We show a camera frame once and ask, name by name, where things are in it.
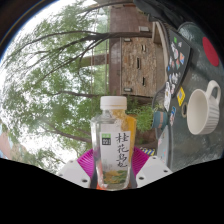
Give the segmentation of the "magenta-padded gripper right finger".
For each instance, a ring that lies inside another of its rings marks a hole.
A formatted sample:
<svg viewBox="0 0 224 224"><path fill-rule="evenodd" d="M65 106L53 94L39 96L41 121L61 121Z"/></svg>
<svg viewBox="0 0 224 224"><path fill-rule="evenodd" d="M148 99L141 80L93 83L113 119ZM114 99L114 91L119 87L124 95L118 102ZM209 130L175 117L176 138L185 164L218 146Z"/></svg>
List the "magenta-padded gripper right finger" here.
<svg viewBox="0 0 224 224"><path fill-rule="evenodd" d="M132 188L141 188L171 173L172 171L157 156L148 156L140 149L134 149L130 174Z"/></svg>

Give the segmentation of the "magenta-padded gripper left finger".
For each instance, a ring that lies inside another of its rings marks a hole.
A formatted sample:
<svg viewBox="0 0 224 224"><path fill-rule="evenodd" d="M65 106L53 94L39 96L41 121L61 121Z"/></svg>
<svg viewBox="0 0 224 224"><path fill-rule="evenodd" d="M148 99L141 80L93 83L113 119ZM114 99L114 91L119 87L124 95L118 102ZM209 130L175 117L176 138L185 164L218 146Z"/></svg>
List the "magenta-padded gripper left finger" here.
<svg viewBox="0 0 224 224"><path fill-rule="evenodd" d="M69 160L59 171L59 176L80 187L95 189L97 187L97 177L93 150L88 150L76 160Z"/></svg>

